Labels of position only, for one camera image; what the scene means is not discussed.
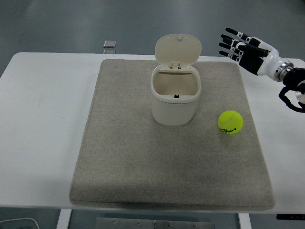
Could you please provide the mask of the white and black hand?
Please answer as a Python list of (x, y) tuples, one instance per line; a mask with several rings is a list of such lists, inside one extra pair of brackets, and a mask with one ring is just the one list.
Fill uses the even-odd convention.
[(276, 82), (281, 82), (293, 69), (294, 64), (281, 58), (278, 50), (266, 42), (228, 27), (225, 31), (233, 37), (221, 35), (223, 41), (219, 46), (226, 51), (220, 50), (219, 53), (237, 62), (248, 72), (257, 76), (266, 75)]

